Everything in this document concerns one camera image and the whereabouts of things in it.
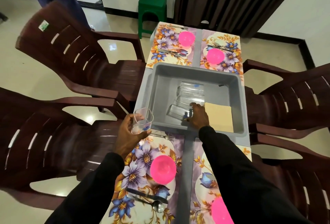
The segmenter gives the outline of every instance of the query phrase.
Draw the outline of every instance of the green plastic stool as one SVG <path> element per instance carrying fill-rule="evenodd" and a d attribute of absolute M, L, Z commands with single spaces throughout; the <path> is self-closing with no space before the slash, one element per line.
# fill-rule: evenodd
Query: green plastic stool
<path fill-rule="evenodd" d="M 153 13 L 158 17 L 159 22 L 166 22 L 167 19 L 167 2 L 166 0 L 139 0 L 139 38 L 142 33 L 152 34 L 152 30 L 144 30 L 142 28 L 143 15 L 145 13 Z"/>

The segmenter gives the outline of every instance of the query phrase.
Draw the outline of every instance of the pink bowl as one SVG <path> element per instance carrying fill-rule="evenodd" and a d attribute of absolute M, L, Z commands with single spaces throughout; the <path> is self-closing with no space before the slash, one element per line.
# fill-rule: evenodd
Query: pink bowl
<path fill-rule="evenodd" d="M 217 48 L 212 48 L 207 53 L 207 61 L 210 64 L 219 64 L 225 59 L 225 53 Z"/>
<path fill-rule="evenodd" d="M 156 157 L 150 166 L 150 175 L 153 180 L 161 185 L 170 183 L 177 172 L 175 162 L 170 156 L 160 155 Z"/>
<path fill-rule="evenodd" d="M 234 224 L 222 197 L 218 197 L 213 201 L 211 215 L 216 224 Z"/>
<path fill-rule="evenodd" d="M 183 31 L 179 34 L 179 43 L 183 47 L 190 47 L 195 41 L 195 36 L 189 31 Z"/>

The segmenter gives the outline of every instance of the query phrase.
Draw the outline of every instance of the maroon plastic chair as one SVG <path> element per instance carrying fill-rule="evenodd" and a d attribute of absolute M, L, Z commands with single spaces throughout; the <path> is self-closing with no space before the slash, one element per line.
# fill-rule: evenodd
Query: maroon plastic chair
<path fill-rule="evenodd" d="M 303 216 L 315 224 L 329 223 L 330 212 L 326 202 L 330 199 L 330 158 L 300 144 L 273 136 L 253 134 L 250 141 L 252 145 L 285 148 L 303 157 L 274 160 L 261 159 L 252 154 L 252 162 L 266 179 L 282 190 Z"/>
<path fill-rule="evenodd" d="M 100 39 L 131 42 L 137 60 L 110 64 Z M 27 22 L 16 48 L 55 71 L 70 90 L 114 98 L 133 111 L 146 68 L 138 35 L 92 32 L 53 1 Z"/>
<path fill-rule="evenodd" d="M 250 132 L 300 139 L 330 127 L 330 64 L 303 72 L 290 72 L 246 60 L 243 70 L 257 69 L 278 75 L 282 81 L 259 94 L 245 87 Z"/>
<path fill-rule="evenodd" d="M 34 181 L 81 180 L 113 150 L 121 120 L 90 125 L 62 109 L 85 105 L 116 112 L 114 99 L 66 97 L 39 101 L 0 88 L 0 189 L 20 203 L 54 210 L 65 197 L 37 192 Z"/>

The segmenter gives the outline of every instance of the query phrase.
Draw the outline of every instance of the hand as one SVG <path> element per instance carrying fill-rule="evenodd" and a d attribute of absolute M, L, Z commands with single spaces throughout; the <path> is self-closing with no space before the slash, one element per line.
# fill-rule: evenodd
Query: hand
<path fill-rule="evenodd" d="M 139 133 L 132 134 L 134 114 L 128 114 L 119 127 L 117 140 L 114 144 L 114 152 L 119 154 L 123 159 L 136 147 L 139 141 L 151 134 L 151 129 Z"/>
<path fill-rule="evenodd" d="M 200 130 L 204 126 L 209 126 L 208 115 L 205 112 L 205 108 L 196 103 L 190 103 L 192 106 L 192 117 L 187 118 L 187 121 L 192 124 L 192 126 Z"/>

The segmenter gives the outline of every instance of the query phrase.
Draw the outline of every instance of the chair label sticker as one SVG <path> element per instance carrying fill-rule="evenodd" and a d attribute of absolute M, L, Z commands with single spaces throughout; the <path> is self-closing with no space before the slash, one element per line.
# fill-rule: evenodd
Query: chair label sticker
<path fill-rule="evenodd" d="M 49 23 L 48 23 L 46 20 L 43 20 L 43 22 L 39 25 L 38 28 L 39 28 L 42 32 L 44 32 L 44 31 L 47 29 L 48 25 L 49 25 Z"/>

